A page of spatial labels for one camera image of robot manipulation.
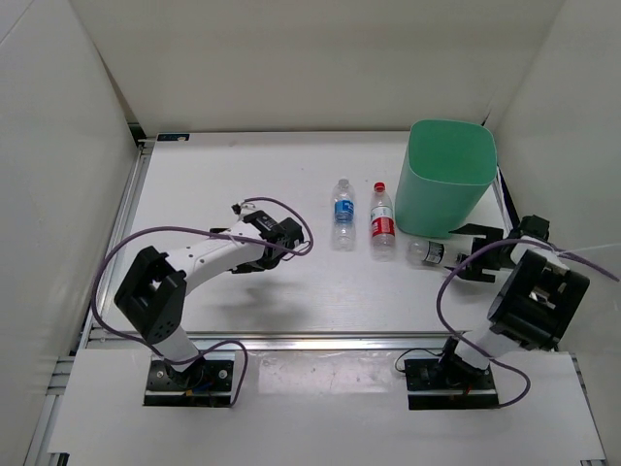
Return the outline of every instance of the black bracket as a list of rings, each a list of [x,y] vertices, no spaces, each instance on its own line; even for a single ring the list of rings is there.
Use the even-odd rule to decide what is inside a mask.
[[[456,235],[474,236],[472,254],[487,245],[502,240],[503,236],[505,236],[505,231],[502,228],[475,225],[473,223],[468,223],[461,228],[451,231],[451,233]],[[479,259],[471,262],[464,270],[457,274],[457,276],[462,280],[469,280],[472,282],[493,283],[496,280],[496,277],[492,274],[485,274],[484,271],[501,270],[501,266],[501,250],[490,250],[489,252],[483,254]]]
[[[145,387],[145,406],[192,406],[226,408],[231,404],[234,360],[206,359],[209,386],[184,390],[167,375],[166,364],[152,359]]]
[[[469,385],[450,385],[438,374],[438,359],[406,359],[408,405],[411,411],[485,410],[498,406],[498,392],[491,371]]]
[[[565,334],[590,281],[527,250],[492,303],[491,331],[526,350],[551,350]]]

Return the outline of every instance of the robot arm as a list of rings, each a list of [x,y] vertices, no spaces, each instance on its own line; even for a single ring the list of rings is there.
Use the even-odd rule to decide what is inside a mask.
[[[292,218],[277,223],[249,204],[233,206],[233,211],[238,221],[228,229],[218,229],[218,233],[262,240],[290,250],[304,242],[302,226]],[[136,256],[114,302],[162,356],[183,361],[199,353],[180,325],[185,296],[226,271],[241,274],[273,269],[285,255],[285,251],[240,240],[208,239],[169,252],[148,247]],[[213,377],[204,358],[167,364],[166,370],[183,389],[204,384]]]
[[[546,220],[525,217],[508,237],[527,239],[529,244],[489,250],[457,274],[465,280],[493,282],[495,278],[486,274],[487,270],[512,269],[490,307],[487,322],[463,335],[480,350],[451,336],[439,359],[406,361],[411,409],[498,406],[489,359],[520,348],[556,347],[586,293],[589,280],[570,270],[548,250],[547,228]],[[474,239],[473,253],[502,239],[496,229],[479,225],[466,225],[457,233],[483,235]],[[540,243],[543,248],[533,243]]]
[[[589,286],[548,250],[517,245],[511,259],[517,265],[492,303],[488,322],[464,334],[494,358],[518,348],[555,348]],[[453,383],[467,383],[488,370],[489,359],[451,337],[439,365]]]

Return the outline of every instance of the white panel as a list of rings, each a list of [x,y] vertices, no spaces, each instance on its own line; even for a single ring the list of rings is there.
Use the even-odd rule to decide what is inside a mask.
[[[188,332],[444,331],[435,302],[448,272],[410,264],[410,236],[402,232],[397,233],[394,261],[371,257],[373,184],[384,181],[394,199],[407,140],[408,133],[400,132],[197,133],[187,142],[157,143],[133,232],[158,225],[229,227],[237,220],[231,205],[270,196],[298,210],[315,237],[311,254],[282,262],[275,270],[225,273],[197,287],[185,301],[183,327]],[[341,175],[356,190],[354,252],[330,248],[331,192]],[[258,207],[278,221],[288,216],[272,204]],[[467,221],[503,226],[491,187]],[[140,238],[127,248],[117,278],[146,246],[175,250],[201,240],[180,233]],[[472,244],[472,238],[463,241],[466,248]],[[445,296],[447,318],[456,328],[477,328],[501,283],[456,283]],[[133,329],[115,306],[107,321]]]
[[[533,379],[504,410],[408,411],[398,353],[256,353],[232,410],[143,407],[146,351],[78,354],[50,451],[72,466],[546,465],[602,459],[566,354],[504,357]],[[502,400],[522,381],[494,371]]]
[[[563,0],[73,3],[155,134],[493,123]]]
[[[569,0],[497,132],[518,211],[559,246],[621,242],[621,3]],[[584,254],[621,274],[621,247]],[[621,464],[621,286],[594,276],[566,335],[611,464]]]
[[[35,1],[0,45],[0,464],[22,463],[75,342],[133,153],[71,6]]]

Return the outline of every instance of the white table surface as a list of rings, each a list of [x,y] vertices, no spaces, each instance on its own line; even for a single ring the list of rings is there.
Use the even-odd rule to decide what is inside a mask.
[[[406,259],[409,236],[397,232],[397,257],[371,258],[368,215],[377,181],[394,200],[408,133],[219,133],[191,134],[189,141],[156,143],[131,231],[156,225],[228,227],[230,206],[247,197],[275,197],[308,221],[315,249],[269,272],[225,273],[186,299],[182,324],[190,332],[438,332],[436,293],[446,271]],[[356,195],[354,252],[330,248],[331,190],[349,177]],[[277,220],[281,208],[261,204]],[[504,227],[490,187],[467,222]],[[171,250],[202,238],[179,233],[143,237],[127,247],[113,292],[138,250]],[[479,326],[500,284],[455,283],[445,312],[462,330]],[[131,330],[111,306],[106,322]]]
[[[234,409],[142,406],[148,351],[78,352],[50,452],[69,466],[579,466],[604,453],[571,358],[515,352],[501,410],[408,411],[399,351],[253,353]],[[493,368],[501,401],[523,382]]]

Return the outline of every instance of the blue label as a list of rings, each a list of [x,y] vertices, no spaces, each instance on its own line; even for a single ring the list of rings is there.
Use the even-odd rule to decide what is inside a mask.
[[[334,204],[334,219],[337,223],[351,223],[353,221],[353,202],[337,201]]]

